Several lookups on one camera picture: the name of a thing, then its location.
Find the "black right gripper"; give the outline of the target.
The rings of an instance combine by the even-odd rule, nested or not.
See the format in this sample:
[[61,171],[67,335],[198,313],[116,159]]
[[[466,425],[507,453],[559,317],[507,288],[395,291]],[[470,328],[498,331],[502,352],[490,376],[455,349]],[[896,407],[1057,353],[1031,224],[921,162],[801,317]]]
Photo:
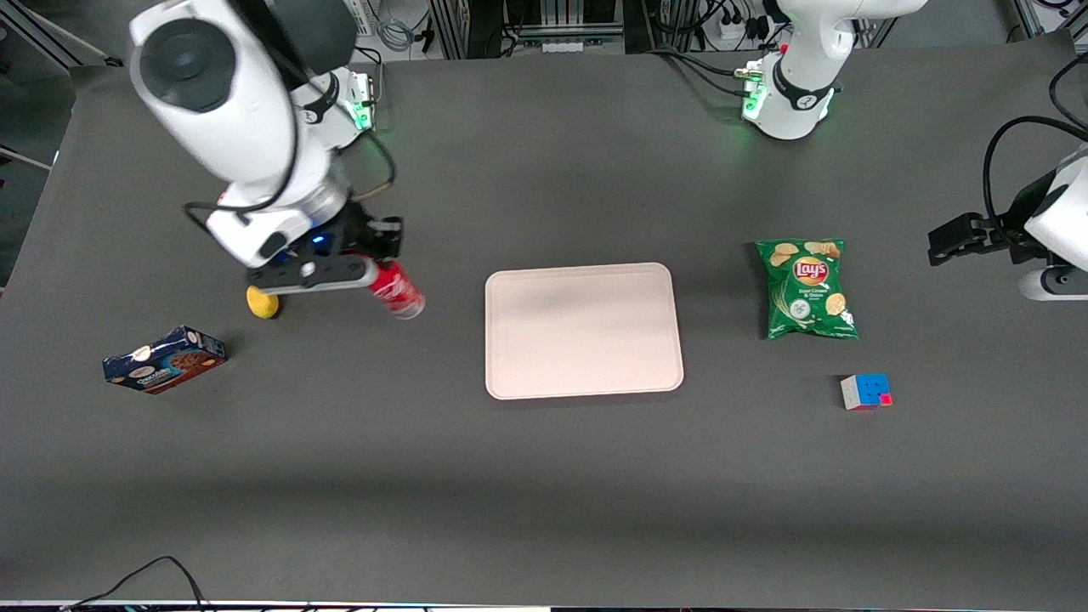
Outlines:
[[326,224],[320,224],[294,241],[294,257],[316,259],[361,254],[376,260],[400,256],[404,218],[376,219],[364,208],[343,208]]

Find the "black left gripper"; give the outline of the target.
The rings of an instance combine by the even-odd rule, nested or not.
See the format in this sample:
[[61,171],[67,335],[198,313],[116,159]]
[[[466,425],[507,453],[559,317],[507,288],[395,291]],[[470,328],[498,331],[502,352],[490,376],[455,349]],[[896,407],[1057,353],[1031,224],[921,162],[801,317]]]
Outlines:
[[1006,212],[996,221],[976,212],[965,212],[928,233],[929,266],[947,264],[970,254],[1006,252],[1014,266],[1025,264],[1025,256],[1036,256],[1036,240],[1023,229],[1026,217]]

